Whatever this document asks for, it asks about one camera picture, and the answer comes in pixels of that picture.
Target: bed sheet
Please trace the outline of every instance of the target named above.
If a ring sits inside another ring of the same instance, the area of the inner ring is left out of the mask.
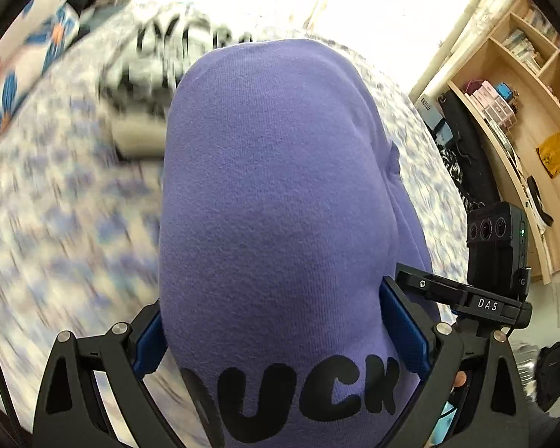
[[[193,11],[191,5],[175,5]],[[162,162],[118,161],[96,86],[126,35],[159,10],[127,7],[72,47],[0,140],[0,360],[27,429],[57,333],[100,335],[158,297]],[[466,213],[406,94],[336,42],[249,18],[255,40],[315,38],[353,63],[400,150],[402,180],[433,271],[464,281]],[[105,376],[98,383],[119,439],[134,445]],[[169,355],[146,385],[188,448],[208,445]]]

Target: yellow package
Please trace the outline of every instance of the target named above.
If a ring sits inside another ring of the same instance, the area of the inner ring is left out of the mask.
[[[536,152],[550,178],[556,177],[560,173],[560,133],[550,136]]]

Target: black cable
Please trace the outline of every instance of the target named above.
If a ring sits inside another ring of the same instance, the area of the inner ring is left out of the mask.
[[[454,411],[456,411],[455,407],[453,407],[450,411],[442,414],[438,419],[442,419],[443,417],[450,416],[452,413],[454,413]]]
[[[4,373],[0,366],[0,397],[4,404],[4,409],[6,409],[6,414],[12,425],[14,431],[15,440],[18,446],[21,448],[27,448],[27,443],[25,443],[25,438],[22,435],[21,423],[19,423],[18,417],[16,417],[15,407],[12,404],[12,399],[10,398],[10,393],[8,392],[8,385],[6,384],[6,379],[4,378]]]

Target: purple fabric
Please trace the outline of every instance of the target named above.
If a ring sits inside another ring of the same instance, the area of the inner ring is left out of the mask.
[[[161,311],[213,446],[372,448],[406,405],[419,380],[378,290],[397,261],[431,262],[398,156],[357,71],[315,41],[215,50],[181,81]]]

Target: floral pillow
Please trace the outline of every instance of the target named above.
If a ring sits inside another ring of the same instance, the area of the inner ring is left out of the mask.
[[[0,39],[0,71],[26,38],[51,18],[66,0],[31,0]]]
[[[67,4],[29,35],[24,45],[0,69],[0,133],[31,87],[48,70],[79,32],[79,17]]]

